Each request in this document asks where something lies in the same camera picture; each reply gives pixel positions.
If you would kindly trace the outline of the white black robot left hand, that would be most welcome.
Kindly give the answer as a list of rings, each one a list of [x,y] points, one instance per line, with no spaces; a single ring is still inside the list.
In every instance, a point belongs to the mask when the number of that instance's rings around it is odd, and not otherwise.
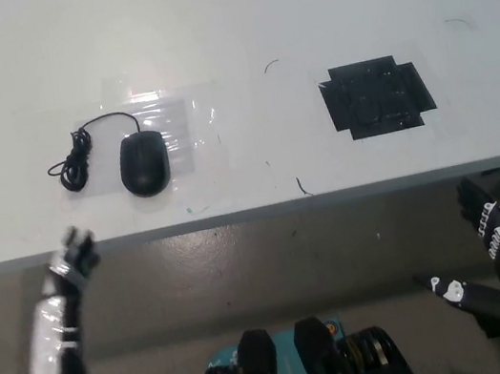
[[[94,234],[75,226],[68,228],[48,265],[55,294],[67,297],[80,294],[99,262]]]

